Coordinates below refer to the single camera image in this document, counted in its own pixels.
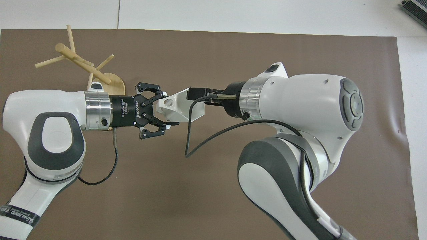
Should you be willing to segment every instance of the wooden peg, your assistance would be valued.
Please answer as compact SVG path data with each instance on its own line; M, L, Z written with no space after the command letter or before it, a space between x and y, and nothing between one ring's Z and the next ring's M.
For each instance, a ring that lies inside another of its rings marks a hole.
M111 83L111 79L109 79L108 77L104 76L103 73L101 73L100 71L96 70L96 68L89 66L87 64L84 64L80 61L77 61L75 59L72 60L75 64L79 65L81 68L83 68L84 70L86 70L88 73L93 73L94 76L103 81L105 84L110 84Z
M70 48L74 53L76 52L76 47L74 46L73 33L71 32L71 25L67 25L68 40L70 40Z
M82 63L84 63L86 65L89 65L91 67L94 66L93 63L84 60L82 57L80 57L79 55L77 55L75 52L71 51L71 49L69 49L67 46L65 46L62 43L58 43L55 46L55 50L57 52L61 53L62 55L64 55L66 58L68 58L71 61L76 60L76 61L82 62Z
M107 57L107 59L101 62L101 64L97 67L97 70L100 70L102 67L104 67L111 59L113 59L113 57L114 57L113 54Z
M125 83L119 76L113 73L104 73L104 76L111 79L110 84L101 82L105 92L109 95L126 95Z
M64 60L64 59L66 59L64 56L59 56L59 57L56 57L54 59L49 59L49 60L46 60L46 61L43 61L43 62L36 63L36 64L34 64L34 66L36 68L44 67L46 65L49 65L51 63L54 63L54 62L57 62L57 61L60 61L60 60Z
M93 79L94 79L94 74L93 73L89 74L88 87L86 88L86 90L89 90L89 88L91 87Z

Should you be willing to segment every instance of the white 3d printed part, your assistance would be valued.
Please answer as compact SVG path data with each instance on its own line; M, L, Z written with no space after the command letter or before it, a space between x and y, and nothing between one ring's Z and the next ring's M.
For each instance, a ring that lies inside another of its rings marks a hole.
M160 99L156 111L164 114L168 121L188 122L188 111L193 101L187 100L187 91L188 88L172 96ZM191 121L193 122L204 114L205 104L202 102L196 103L193 107Z

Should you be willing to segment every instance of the white plastic object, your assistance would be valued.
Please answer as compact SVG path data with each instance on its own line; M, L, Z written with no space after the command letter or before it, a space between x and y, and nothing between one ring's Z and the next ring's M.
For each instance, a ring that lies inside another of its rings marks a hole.
M165 115L168 121L188 122L188 113L193 103L187 100L187 89L180 91L172 96L160 99L156 111ZM193 107L191 121L198 119L205 114L205 104L198 102Z
M280 222L295 239L318 240L295 214L274 178L263 167L246 163L238 172L243 192Z
M59 191L73 182L76 177L57 184L47 184L27 173L25 182L8 204L23 208L41 217ZM0 236L2 237L24 240L32 229L33 227L26 223L0 216Z
M277 68L274 71L271 72L262 72L258 75L258 77L272 77L272 76L280 76L280 77L288 77L288 74L286 73L285 67L283 66L283 63L281 62L275 62L273 64L271 64L271 66L269 68L267 68L267 70L269 70L272 66L274 65L278 65Z
M318 164L319 164L319 169L320 169L320 179L319 179L319 183L321 181L323 181L326 177L322 176L323 172L325 172L326 174L326 169L328 167L328 163L327 163L327 158L325 156L325 152L323 149L319 149L318 143L316 143L313 140L310 140L310 136L307 136L307 133L303 132L302 133L304 138L309 142L310 146L313 148L314 154L316 155ZM301 159L301 151L299 149L297 149L294 145L292 145L290 142L279 138L279 140L281 140L282 142L284 142L289 149L291 149L292 153L295 155L295 159L297 159L298 165L300 165L300 159ZM313 200L313 198L311 197L310 192L308 191L309 186L310 186L310 181L311 181L311 176L310 176L310 171L308 169L308 165L305 164L304 165L304 183L306 186L306 194L307 194L307 199L309 204L311 205L312 209L317 213L317 215L319 216L319 218L317 219L317 221L324 227L326 228L326 230L328 230L332 235L334 235L335 237L339 237L340 234L339 232L331 225L330 221L330 217L329 215Z
M23 106L26 104L31 107L26 107L24 111ZM27 159L28 169L45 180L59 180L64 174L69 176L74 174L83 163L86 151L85 146L81 158L75 164L61 170L44 169L32 161L28 154L28 142L34 120L41 113L55 111L71 113L82 127L86 123L85 93L83 91L68 93L60 90L19 91L8 97L3 113L3 128L18 143Z
M339 103L342 79L326 74L272 76L265 81L259 96L262 119L287 123L322 143L329 161L335 163L328 175L338 166L344 146L354 133L342 120ZM282 126L269 125L278 132L286 131Z
M49 117L44 122L43 147L53 153L65 152L73 143L70 124L65 117Z

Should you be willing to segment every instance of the small black connector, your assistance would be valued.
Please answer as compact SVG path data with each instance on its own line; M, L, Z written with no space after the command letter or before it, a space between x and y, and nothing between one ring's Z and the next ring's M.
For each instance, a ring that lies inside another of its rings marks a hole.
M236 96L233 99L221 99L221 97L218 97L217 99L201 100L201 102L204 102L207 105L222 106L224 107L227 114L231 117L238 117L246 120L249 118L249 115L242 114L239 105L240 92L244 84L245 82L233 82L228 85L225 90L211 88L190 88L187 92L187 100L194 101L200 97L208 96L209 94L219 94L218 96L221 94Z

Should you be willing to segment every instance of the gray button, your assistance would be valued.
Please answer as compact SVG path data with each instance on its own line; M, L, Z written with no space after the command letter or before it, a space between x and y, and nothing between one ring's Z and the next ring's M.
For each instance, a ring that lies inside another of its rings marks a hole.
M363 106L363 96L362 96L362 93L360 91L359 91L359 96L360 96L360 101L362 102L362 113L365 113L365 109Z
M359 128L360 125L362 125L362 119L361 118L355 119L353 121L353 123L351 124L351 126L354 127L355 129Z
M350 80L346 79L342 82L342 86L344 87L344 90L351 94L353 91L357 91L357 86Z
M350 122L351 117L351 107L350 107L350 98L348 96L342 97L342 109L344 110L344 116L347 122Z
M350 97L351 113L355 117L360 117L362 114L362 100L358 94L352 94Z

